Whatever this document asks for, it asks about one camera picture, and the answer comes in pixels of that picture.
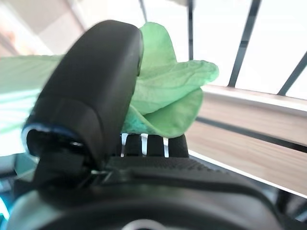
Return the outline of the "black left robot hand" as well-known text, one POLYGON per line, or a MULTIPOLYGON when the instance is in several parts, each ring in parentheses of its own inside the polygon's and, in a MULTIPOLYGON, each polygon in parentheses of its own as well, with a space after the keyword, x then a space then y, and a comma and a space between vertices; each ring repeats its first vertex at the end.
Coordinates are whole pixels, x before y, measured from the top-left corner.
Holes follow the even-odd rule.
POLYGON ((218 76, 178 63, 164 27, 108 20, 49 76, 23 128, 36 168, 14 182, 9 230, 284 230, 253 184, 188 156, 184 133, 218 76))

